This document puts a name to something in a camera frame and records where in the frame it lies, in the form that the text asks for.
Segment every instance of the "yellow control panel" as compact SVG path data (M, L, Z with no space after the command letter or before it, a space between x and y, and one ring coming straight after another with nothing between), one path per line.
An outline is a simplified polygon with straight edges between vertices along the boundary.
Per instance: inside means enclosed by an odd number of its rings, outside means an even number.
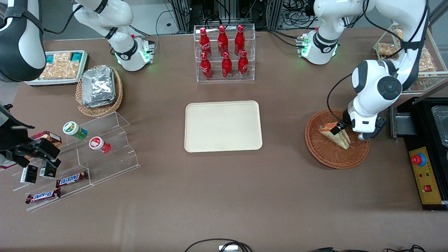
M418 192L423 204L441 204L439 189L435 182L431 163L429 162L426 147L409 152L415 181L417 181Z

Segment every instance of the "wicker basket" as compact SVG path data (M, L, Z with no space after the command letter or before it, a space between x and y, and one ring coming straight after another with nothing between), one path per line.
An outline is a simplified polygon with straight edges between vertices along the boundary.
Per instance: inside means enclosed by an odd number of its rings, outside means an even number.
M82 78L78 81L78 84L76 85L76 101L80 104L78 106L79 111L81 111L83 114L91 117L102 117L107 114L110 114L118 109L118 107L121 104L121 100L123 99L123 85L121 84L121 79L118 73L113 69L114 79L115 79L115 93L116 93L116 101L114 104L105 105L101 107L91 108L88 109L84 105L82 105Z
M335 109L333 112L342 117L342 110ZM350 137L350 147L344 150L336 143L328 139L318 131L318 128L327 123L335 122L336 119L330 111L323 110L317 112L310 118L305 128L305 141L311 154L322 164L335 169L348 169L361 164L367 157L370 149L369 140L358 139L358 133L346 128L345 131Z

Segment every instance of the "brown table surface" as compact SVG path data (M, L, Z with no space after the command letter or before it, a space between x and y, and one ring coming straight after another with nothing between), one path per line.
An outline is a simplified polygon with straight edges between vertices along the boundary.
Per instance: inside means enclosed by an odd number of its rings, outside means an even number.
M302 31L291 34L299 35ZM336 56L316 66L267 32L258 32L256 80L198 84L191 35L160 37L154 64L131 73L109 54L106 40L46 41L47 51L89 53L89 66L115 67L124 85L118 112L140 168L47 206L24 211L25 199L0 187L1 251L184 251L207 238L232 238L255 252L409 248L448 250L448 213L424 212L402 140L386 128L371 141L358 167L334 170L320 163L304 141L307 120L326 109L329 89L362 60L382 34L348 29ZM75 86L21 84L14 116L62 135L67 121L87 122ZM331 99L345 108L355 93L349 81ZM257 151L187 153L189 103L255 100L263 147ZM15 167L0 173L12 183ZM192 251L217 251L222 243Z

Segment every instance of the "acrylic display stand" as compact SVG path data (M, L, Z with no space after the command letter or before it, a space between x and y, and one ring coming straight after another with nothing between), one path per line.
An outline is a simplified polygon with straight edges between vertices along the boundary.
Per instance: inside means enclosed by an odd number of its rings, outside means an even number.
M136 153L129 146L126 132L123 129L127 125L129 123L117 112L80 124L80 127L87 130L88 135L83 140L66 135L67 145L60 148L61 152L58 158L61 160L61 165L57 168L55 179L40 177L38 173L36 184L27 185L20 183L22 170L14 174L13 180L17 181L17 188L13 191L16 191L20 197L23 197L23 204L25 205L25 199L29 194L55 190L57 179L63 179L85 170L89 172L88 179L62 186L62 196L60 198L26 205L28 207L26 210L35 211L41 209L140 167ZM94 136L99 136L106 143L110 143L111 151L107 154L102 154L101 151L92 150L88 145L88 141ZM40 159L32 159L30 162L30 165L39 168L42 166L41 164L42 160Z
M226 34L228 38L228 52L230 54L230 60L232 61L232 78L224 79L222 75L222 60L218 51L218 35L220 25L206 25L206 26L194 26L194 56L196 60L196 78L198 82L216 82L216 81L253 81L255 80L255 24L242 24L244 26L244 37L246 38L244 49L247 51L247 59L249 61L247 67L247 77L245 79L238 78L238 60L239 56L235 55L235 36L237 34L237 25L228 25L226 28ZM211 64L211 71L213 77L211 80L207 80L201 71L201 44L199 39L201 34L199 29L205 27L207 30L207 36L210 39L211 45L211 59L208 59Z

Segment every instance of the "white plug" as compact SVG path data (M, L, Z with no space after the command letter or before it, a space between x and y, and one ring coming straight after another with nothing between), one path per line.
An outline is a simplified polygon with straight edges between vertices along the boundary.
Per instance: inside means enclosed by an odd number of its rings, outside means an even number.
M238 246L237 245L229 245L224 249L224 252L238 252Z

